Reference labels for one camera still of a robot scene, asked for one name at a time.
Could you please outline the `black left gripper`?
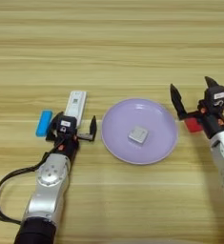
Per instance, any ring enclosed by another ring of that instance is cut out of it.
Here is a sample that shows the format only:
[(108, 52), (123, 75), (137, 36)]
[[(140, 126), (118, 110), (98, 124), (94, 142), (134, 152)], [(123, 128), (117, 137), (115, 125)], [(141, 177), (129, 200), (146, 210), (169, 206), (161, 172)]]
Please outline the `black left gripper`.
[[(51, 121), (50, 127), (56, 128), (58, 119), (63, 115), (59, 112)], [(52, 153), (63, 154), (65, 156), (74, 156), (79, 148), (79, 141), (85, 140), (92, 142), (96, 136), (97, 123), (95, 115), (92, 117), (90, 124), (90, 132), (82, 133), (77, 130), (72, 131), (58, 131), (49, 129), (46, 140), (53, 143)]]

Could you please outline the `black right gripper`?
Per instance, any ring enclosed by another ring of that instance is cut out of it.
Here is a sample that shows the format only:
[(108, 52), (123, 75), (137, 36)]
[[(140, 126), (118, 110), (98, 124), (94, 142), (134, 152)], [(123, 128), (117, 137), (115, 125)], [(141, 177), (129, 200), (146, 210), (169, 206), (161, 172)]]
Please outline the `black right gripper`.
[[(205, 80), (209, 89), (218, 87), (218, 83), (213, 78), (206, 76)], [(174, 85), (170, 85), (170, 93), (178, 119), (185, 122), (189, 132), (203, 131), (209, 139), (219, 132), (224, 132), (224, 115), (220, 108), (213, 111), (210, 104), (205, 99), (201, 99), (196, 111), (186, 112), (181, 95)]]

